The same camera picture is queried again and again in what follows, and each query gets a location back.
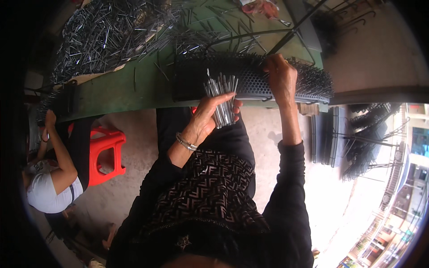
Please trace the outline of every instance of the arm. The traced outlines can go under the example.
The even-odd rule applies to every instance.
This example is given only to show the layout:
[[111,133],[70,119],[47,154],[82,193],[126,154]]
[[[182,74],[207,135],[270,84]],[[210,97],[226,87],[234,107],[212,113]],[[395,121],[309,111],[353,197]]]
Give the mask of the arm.
[[39,151],[37,152],[36,158],[30,162],[31,165],[34,165],[45,158],[46,148],[48,147],[48,130],[46,128],[43,130],[41,139],[42,141],[40,142]]
[[[215,129],[216,123],[212,115],[215,113],[216,106],[230,100],[233,96],[235,96],[235,93],[230,92],[216,97],[202,99],[190,123],[183,130],[182,138],[195,146],[199,146],[213,129]],[[242,105],[243,102],[235,99],[234,113],[238,114],[240,112],[239,107]],[[171,159],[173,165],[182,168],[192,153],[193,151],[188,150],[176,141],[168,150],[167,155]]]
[[[216,124],[212,115],[216,106],[231,99],[233,94],[222,94],[214,98],[204,98],[195,111],[191,122],[182,131],[182,138],[198,146],[213,131]],[[239,113],[238,107],[243,103],[234,100],[234,113]],[[128,252],[130,236],[135,234],[142,223],[147,219],[155,206],[158,196],[167,185],[183,177],[182,168],[192,155],[179,142],[175,142],[166,155],[160,155],[146,175],[140,187],[140,195],[136,197],[128,217],[123,221],[110,246],[106,266],[120,267],[123,265],[123,256]]]
[[50,135],[58,160],[59,168],[51,172],[52,183],[54,184],[55,192],[58,195],[76,180],[78,172],[73,165],[69,152],[55,129],[55,121],[56,117],[54,112],[48,110],[46,113],[45,127]]
[[278,241],[289,245],[299,267],[312,267],[311,232],[305,207],[304,145],[295,104],[296,70],[279,54],[267,60],[269,83],[280,109],[283,140],[278,144],[280,172],[263,216]]

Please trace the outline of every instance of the white shirt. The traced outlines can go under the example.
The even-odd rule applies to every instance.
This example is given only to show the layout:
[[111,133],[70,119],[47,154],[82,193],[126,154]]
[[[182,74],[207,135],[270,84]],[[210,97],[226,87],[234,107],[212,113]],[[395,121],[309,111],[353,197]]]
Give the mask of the white shirt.
[[[45,213],[59,213],[72,203],[72,190],[67,187],[59,195],[55,192],[51,171],[57,169],[51,166],[47,160],[28,166],[27,173],[33,176],[27,189],[28,203],[37,210]],[[78,177],[72,183],[75,200],[83,193],[83,188]]]

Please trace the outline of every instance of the black metal rod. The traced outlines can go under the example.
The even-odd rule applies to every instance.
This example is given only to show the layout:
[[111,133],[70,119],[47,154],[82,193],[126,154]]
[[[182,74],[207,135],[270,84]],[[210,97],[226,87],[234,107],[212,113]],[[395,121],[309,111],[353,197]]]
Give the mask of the black metal rod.
[[375,11],[368,11],[367,13],[365,13],[365,14],[362,14],[361,16],[359,16],[359,17],[357,17],[357,18],[354,18],[354,19],[352,19],[351,21],[348,21],[348,22],[346,22],[346,23],[344,23],[343,25],[340,25],[340,28],[341,27],[343,27],[343,26],[346,26],[346,25],[348,25],[349,23],[351,23],[351,22],[353,22],[353,21],[357,21],[358,19],[360,19],[361,17],[363,17],[363,16],[365,16],[366,14],[369,14],[369,13],[373,13],[374,15],[372,16],[373,18],[375,17],[375,15],[376,15],[376,13],[375,13]]
[[350,26],[352,26],[352,25],[354,25],[354,24],[356,24],[356,23],[358,23],[359,21],[363,21],[363,24],[362,25],[365,25],[366,24],[366,20],[364,19],[364,18],[362,18],[362,19],[360,19],[360,20],[358,20],[358,21],[354,21],[354,22],[352,22],[352,23],[347,23],[347,25],[345,25],[345,26],[340,26],[340,29],[346,29],[347,27],[350,27]]
[[328,7],[327,5],[323,5],[325,8],[328,9],[328,11],[333,11],[330,7]]
[[342,5],[342,4],[344,4],[344,3],[346,3],[347,5],[350,5],[350,3],[349,3],[348,1],[344,1],[344,2],[341,2],[341,3],[339,3],[338,5],[336,5],[335,7],[333,7],[331,10],[332,10],[332,11],[335,11],[335,9],[336,9],[337,7],[341,6],[341,5]]
[[57,84],[52,84],[52,85],[48,85],[48,86],[44,86],[44,87],[41,87],[41,88],[37,88],[37,89],[32,89],[32,88],[28,88],[28,87],[24,87],[24,89],[25,90],[30,90],[30,91],[33,91],[33,92],[38,92],[38,93],[43,93],[43,94],[49,94],[49,93],[51,93],[52,92],[52,88],[55,86],[55,85],[57,85]]
[[338,134],[344,135],[345,137],[343,137],[343,139],[347,139],[347,137],[351,137],[351,138],[354,138],[355,140],[357,140],[359,142],[368,142],[368,143],[373,143],[373,144],[378,144],[378,145],[385,145],[385,146],[389,146],[389,147],[399,147],[399,145],[380,142],[380,141],[376,141],[376,140],[372,140],[372,139],[366,139],[366,138],[353,136],[353,135],[349,135],[349,134],[343,134],[343,133],[338,133]]
[[302,39],[301,34],[299,34],[299,32],[296,32],[296,35],[298,36],[299,40],[301,40],[302,45],[304,46],[304,48],[307,50],[308,54],[311,57],[311,60],[313,61],[313,63],[310,66],[314,66],[316,65],[316,60],[313,57],[313,54],[311,54],[310,49],[308,48],[308,46],[305,44],[304,39]]
[[365,179],[370,179],[370,180],[373,180],[373,181],[381,181],[381,180],[371,179],[369,177],[365,177],[365,176],[362,176],[362,175],[359,175],[358,177],[363,177]]
[[338,13],[341,13],[341,12],[343,12],[344,10],[348,9],[348,8],[349,8],[349,7],[351,7],[351,6],[353,6],[354,11],[356,11],[356,10],[357,10],[357,4],[358,4],[360,1],[361,1],[361,0],[356,0],[356,1],[352,2],[352,3],[348,3],[348,2],[346,2],[346,3],[347,3],[347,5],[346,5],[345,7],[342,7],[342,8],[340,8],[340,9],[338,9],[338,10],[335,10],[333,15],[336,15],[336,13],[337,13],[337,14],[338,14]]
[[258,35],[263,35],[263,34],[271,34],[271,33],[285,33],[285,32],[290,32],[290,31],[292,31],[292,29],[268,30],[268,31],[255,32],[255,33],[246,33],[246,34],[237,35],[237,36],[233,36],[233,37],[227,37],[227,38],[223,38],[223,39],[219,39],[217,41],[214,41],[213,43],[209,44],[206,49],[210,48],[211,46],[225,42],[225,41],[240,39],[243,37],[250,37],[250,36],[253,37],[253,36],[258,36]]
[[289,42],[294,33],[299,29],[299,27],[305,22],[309,17],[311,17],[324,3],[328,0],[321,0],[317,5],[315,5],[309,13],[307,13],[296,25],[291,29],[292,31],[287,33],[272,49],[268,52],[268,55],[276,53],[279,49],[281,49],[287,42]]

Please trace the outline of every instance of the pile of metal wires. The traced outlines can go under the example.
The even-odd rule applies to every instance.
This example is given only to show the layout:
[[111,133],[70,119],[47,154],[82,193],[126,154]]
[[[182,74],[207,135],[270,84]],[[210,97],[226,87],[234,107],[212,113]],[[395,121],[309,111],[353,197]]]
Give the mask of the pile of metal wires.
[[170,40],[161,40],[160,30],[176,23],[183,7],[173,3],[93,0],[76,10],[62,32],[63,42],[57,51],[52,83],[103,73],[165,47]]

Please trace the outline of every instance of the black sleeve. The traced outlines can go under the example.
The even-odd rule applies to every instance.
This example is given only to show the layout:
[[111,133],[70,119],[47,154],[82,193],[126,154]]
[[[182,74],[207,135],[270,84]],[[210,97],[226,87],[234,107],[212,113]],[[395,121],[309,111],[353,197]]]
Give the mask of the black sleeve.
[[182,169],[173,165],[168,156],[155,161],[140,187],[140,195],[134,199],[128,217],[123,221],[109,249],[106,267],[125,267],[130,239],[152,214],[156,200],[172,182],[183,176]]
[[272,231],[275,251],[278,251],[274,262],[290,263],[292,259],[297,267],[311,268],[314,258],[311,252],[310,224],[304,203],[304,144],[301,142],[295,146],[284,146],[279,142],[278,150],[280,173],[263,212]]

